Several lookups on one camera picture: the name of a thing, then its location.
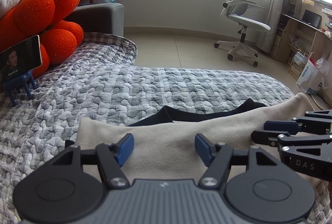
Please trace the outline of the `white grey office chair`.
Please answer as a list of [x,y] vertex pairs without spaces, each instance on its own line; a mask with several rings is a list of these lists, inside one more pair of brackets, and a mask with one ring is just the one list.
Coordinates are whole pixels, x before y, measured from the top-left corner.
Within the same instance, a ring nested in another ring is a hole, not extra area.
[[238,34],[240,34],[240,40],[219,40],[214,43],[214,47],[217,49],[221,46],[231,46],[232,49],[227,53],[227,59],[229,61],[232,61],[234,55],[237,54],[239,51],[243,51],[253,60],[253,67],[257,67],[258,52],[245,44],[247,29],[251,28],[258,32],[267,33],[271,30],[271,28],[265,23],[244,17],[243,15],[249,8],[263,9],[262,6],[259,6],[256,2],[250,0],[225,0],[225,2],[223,3],[223,10],[220,16],[226,17],[233,22],[237,22],[237,24],[241,26],[241,29],[238,31]]

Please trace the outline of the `wooden desk shelf unit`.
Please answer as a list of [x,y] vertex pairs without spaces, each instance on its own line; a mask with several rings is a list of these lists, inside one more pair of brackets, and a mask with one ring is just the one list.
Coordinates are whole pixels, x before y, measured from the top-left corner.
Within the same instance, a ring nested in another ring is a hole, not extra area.
[[[322,16],[319,28],[302,21],[308,9]],[[322,0],[286,0],[280,15],[270,55],[289,66],[298,79],[310,55],[314,60],[331,54],[331,3]]]

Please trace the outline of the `black laptop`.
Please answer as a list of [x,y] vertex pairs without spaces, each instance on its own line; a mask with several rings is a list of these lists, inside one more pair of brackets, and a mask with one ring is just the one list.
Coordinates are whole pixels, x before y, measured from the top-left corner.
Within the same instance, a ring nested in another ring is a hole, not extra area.
[[302,21],[307,23],[308,25],[313,26],[315,28],[319,28],[321,25],[321,20],[322,20],[321,15],[318,15],[308,9],[304,11]]

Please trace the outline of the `cream black raglan sweatshirt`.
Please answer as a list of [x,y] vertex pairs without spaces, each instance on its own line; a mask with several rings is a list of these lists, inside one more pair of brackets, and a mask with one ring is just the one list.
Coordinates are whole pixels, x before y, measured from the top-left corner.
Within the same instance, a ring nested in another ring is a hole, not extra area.
[[122,168],[130,181],[198,181],[206,171],[206,166],[195,149],[196,134],[202,133],[214,144],[224,142],[236,150],[246,150],[253,144],[251,133],[261,130],[266,121],[287,121],[313,110],[307,95],[298,93],[280,104],[201,122],[123,127],[84,117],[79,122],[75,144],[82,150],[94,149],[99,144],[116,143],[131,133],[134,136],[134,149]]

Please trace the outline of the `red flower plush cushion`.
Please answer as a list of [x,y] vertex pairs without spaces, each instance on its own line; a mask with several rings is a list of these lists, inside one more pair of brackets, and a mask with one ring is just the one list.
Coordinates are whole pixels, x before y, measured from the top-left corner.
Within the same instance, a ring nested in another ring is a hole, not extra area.
[[80,0],[20,0],[1,17],[1,51],[39,35],[42,65],[33,71],[38,78],[51,65],[68,59],[84,38],[83,28],[65,20]]

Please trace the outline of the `grey checked quilted bedcover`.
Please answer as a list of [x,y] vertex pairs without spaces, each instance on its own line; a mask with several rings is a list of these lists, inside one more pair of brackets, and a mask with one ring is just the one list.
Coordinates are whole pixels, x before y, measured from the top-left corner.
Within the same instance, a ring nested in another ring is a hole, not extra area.
[[16,106],[1,93],[1,223],[18,223],[14,187],[76,141],[83,149],[134,135],[124,166],[130,179],[194,179],[205,165],[194,147],[203,133],[236,149],[251,146],[265,121],[312,110],[309,98],[255,72],[134,66],[136,45],[88,33],[64,63],[37,79]]

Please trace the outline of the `smartphone playing video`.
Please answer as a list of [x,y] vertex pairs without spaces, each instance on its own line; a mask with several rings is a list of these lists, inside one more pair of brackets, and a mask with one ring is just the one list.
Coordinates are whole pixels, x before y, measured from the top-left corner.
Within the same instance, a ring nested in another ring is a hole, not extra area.
[[35,35],[1,53],[1,84],[41,65],[40,39]]

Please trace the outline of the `blue stool phone stand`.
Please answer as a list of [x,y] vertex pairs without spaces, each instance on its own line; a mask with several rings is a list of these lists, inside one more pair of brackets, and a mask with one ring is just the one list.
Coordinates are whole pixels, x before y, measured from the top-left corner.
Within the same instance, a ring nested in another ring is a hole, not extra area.
[[12,106],[17,105],[17,103],[15,102],[13,95],[12,95],[12,91],[14,89],[16,89],[17,92],[20,92],[20,88],[23,87],[26,92],[26,95],[28,96],[28,99],[31,100],[33,98],[32,93],[30,92],[30,89],[28,88],[27,81],[30,81],[34,90],[37,88],[36,83],[33,78],[33,71],[28,71],[3,84],[3,91],[7,93],[8,97],[10,98]]

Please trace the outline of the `white blue paper bag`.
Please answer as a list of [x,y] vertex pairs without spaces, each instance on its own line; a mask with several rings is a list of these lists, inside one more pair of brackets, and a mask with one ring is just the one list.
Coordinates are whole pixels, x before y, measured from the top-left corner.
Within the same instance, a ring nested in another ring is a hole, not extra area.
[[308,60],[296,84],[304,93],[316,95],[325,87],[329,70],[329,62],[324,58],[318,59],[315,63]]

